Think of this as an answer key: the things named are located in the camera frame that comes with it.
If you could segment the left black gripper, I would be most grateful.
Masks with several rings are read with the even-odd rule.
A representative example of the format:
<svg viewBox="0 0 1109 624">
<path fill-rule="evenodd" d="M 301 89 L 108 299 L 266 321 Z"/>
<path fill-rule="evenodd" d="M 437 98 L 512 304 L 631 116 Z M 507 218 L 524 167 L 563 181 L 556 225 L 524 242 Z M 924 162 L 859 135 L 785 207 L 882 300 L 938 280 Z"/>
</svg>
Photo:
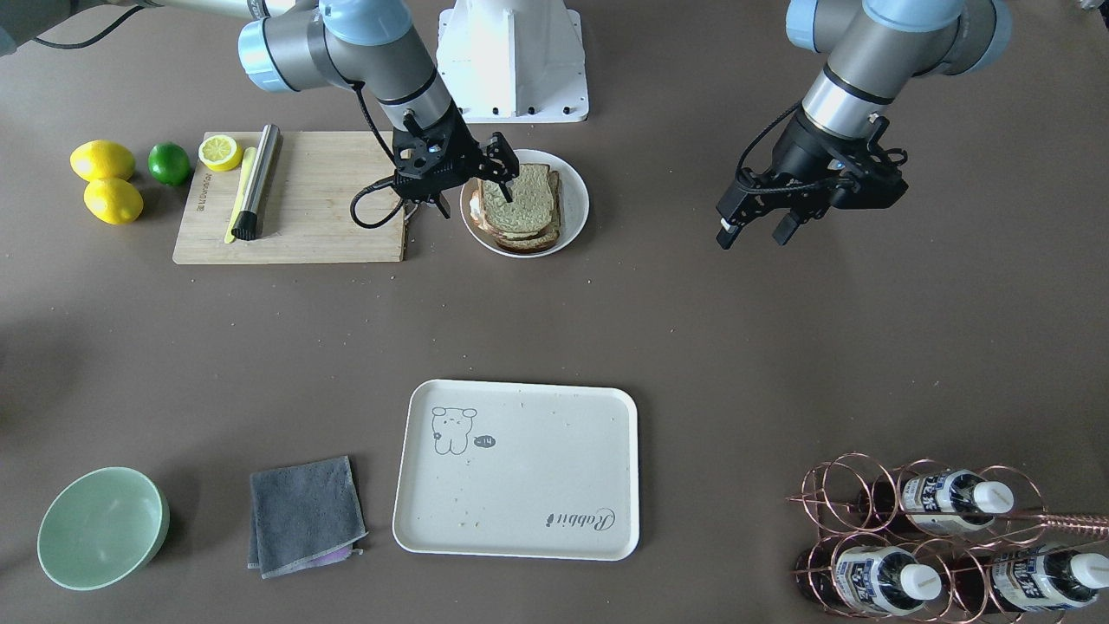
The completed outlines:
<svg viewBox="0 0 1109 624">
<path fill-rule="evenodd" d="M 788 125 L 772 150 L 771 166 L 762 173 L 746 167 L 751 151 L 783 120 Z M 784 246 L 802 225 L 831 208 L 891 208 L 908 190 L 901 171 L 908 157 L 901 147 L 879 145 L 889 126 L 887 117 L 869 114 L 862 137 L 840 139 L 820 130 L 800 109 L 781 112 L 744 149 L 718 201 L 720 248 L 731 249 L 746 225 L 775 209 L 783 209 L 784 217 L 773 238 Z"/>
</svg>

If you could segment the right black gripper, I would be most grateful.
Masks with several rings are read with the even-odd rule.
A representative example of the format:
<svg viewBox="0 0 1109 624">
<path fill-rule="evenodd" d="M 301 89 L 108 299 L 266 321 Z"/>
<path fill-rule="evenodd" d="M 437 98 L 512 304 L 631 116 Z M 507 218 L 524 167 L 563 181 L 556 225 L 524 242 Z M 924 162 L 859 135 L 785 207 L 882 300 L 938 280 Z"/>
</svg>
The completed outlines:
<svg viewBox="0 0 1109 624">
<path fill-rule="evenodd" d="M 401 120 L 401 129 L 391 137 L 391 190 L 401 198 L 433 203 L 444 218 L 451 218 L 451 206 L 441 193 L 477 178 L 495 182 L 503 201 L 513 201 L 509 186 L 519 177 L 520 161 L 502 133 L 495 132 L 480 145 L 458 109 L 448 109 L 427 127 L 416 122 L 411 110 Z"/>
</svg>

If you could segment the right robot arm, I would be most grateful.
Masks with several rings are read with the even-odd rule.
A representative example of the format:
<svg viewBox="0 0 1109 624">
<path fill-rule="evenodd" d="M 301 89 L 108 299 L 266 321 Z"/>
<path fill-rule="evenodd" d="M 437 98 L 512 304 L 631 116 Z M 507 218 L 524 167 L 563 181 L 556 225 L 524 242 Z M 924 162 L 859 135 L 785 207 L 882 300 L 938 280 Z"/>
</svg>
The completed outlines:
<svg viewBox="0 0 1109 624">
<path fill-rule="evenodd" d="M 246 20 L 240 62 L 263 90 L 347 88 L 372 92 L 391 122 L 393 174 L 368 192 L 441 206 L 444 190 L 495 182 L 506 200 L 519 158 L 496 132 L 479 143 L 464 122 L 403 1 L 182 1 L 179 7 Z"/>
</svg>

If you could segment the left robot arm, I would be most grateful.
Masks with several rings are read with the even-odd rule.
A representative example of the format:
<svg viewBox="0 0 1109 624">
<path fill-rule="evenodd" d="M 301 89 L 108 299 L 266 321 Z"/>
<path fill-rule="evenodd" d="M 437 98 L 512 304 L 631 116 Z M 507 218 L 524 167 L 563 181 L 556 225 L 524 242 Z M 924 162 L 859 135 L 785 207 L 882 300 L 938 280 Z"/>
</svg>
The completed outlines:
<svg viewBox="0 0 1109 624">
<path fill-rule="evenodd" d="M 827 55 L 784 124 L 764 172 L 737 162 L 718 201 L 718 245 L 731 248 L 757 218 L 783 209 L 779 244 L 828 209 L 886 209 L 908 186 L 903 149 L 884 149 L 885 111 L 910 78 L 989 67 L 1009 44 L 1003 1 L 792 1 L 788 40 Z"/>
</svg>

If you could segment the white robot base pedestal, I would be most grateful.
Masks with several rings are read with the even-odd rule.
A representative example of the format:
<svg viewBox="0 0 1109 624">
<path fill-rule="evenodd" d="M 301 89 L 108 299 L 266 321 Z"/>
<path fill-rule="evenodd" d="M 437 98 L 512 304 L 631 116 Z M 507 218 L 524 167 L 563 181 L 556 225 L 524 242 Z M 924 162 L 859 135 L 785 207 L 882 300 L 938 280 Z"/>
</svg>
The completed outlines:
<svg viewBox="0 0 1109 624">
<path fill-rule="evenodd" d="M 581 16 L 562 1 L 456 1 L 439 13 L 436 57 L 469 124 L 589 115 Z"/>
</svg>

